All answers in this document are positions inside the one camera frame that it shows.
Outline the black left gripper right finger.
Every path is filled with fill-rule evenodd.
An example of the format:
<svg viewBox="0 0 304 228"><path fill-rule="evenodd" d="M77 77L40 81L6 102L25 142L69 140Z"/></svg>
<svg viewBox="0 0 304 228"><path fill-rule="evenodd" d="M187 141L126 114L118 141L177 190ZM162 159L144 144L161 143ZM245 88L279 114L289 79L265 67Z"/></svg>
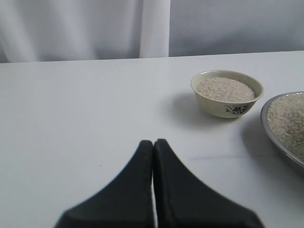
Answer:
<svg viewBox="0 0 304 228"><path fill-rule="evenodd" d="M255 212L201 182L165 139L153 148L153 185L160 228L262 228Z"/></svg>

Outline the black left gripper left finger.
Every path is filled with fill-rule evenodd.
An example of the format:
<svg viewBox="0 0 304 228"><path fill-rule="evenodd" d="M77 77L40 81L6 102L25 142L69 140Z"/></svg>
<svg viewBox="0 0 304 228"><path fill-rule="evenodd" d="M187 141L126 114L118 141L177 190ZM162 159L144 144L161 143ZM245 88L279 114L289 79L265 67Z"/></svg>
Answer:
<svg viewBox="0 0 304 228"><path fill-rule="evenodd" d="M102 190L66 210L57 228L153 228L153 143L140 141L124 169Z"/></svg>

